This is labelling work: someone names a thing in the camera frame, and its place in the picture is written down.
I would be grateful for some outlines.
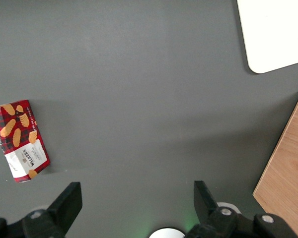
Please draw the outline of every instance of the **gray table surface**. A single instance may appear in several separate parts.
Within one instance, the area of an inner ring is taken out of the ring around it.
[[[251,218],[298,100],[298,64],[247,66],[234,0],[0,0],[0,104],[29,99],[51,166],[15,183],[12,223],[80,181],[68,238],[147,238],[198,222],[193,182]]]

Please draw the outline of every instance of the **wooden board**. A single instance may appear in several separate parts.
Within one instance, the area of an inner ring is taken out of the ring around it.
[[[298,235],[298,103],[253,193]]]

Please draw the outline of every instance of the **white round base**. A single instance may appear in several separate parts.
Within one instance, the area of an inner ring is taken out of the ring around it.
[[[162,228],[160,230],[155,231],[149,238],[184,238],[185,235],[173,228]]]

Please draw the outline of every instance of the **white board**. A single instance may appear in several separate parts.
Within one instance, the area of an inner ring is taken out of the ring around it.
[[[247,61],[265,73],[298,63],[298,0],[237,0]]]

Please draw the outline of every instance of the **red tartan box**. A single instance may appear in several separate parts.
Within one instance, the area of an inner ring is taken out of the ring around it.
[[[28,100],[0,106],[0,146],[16,182],[31,180],[50,164]]]

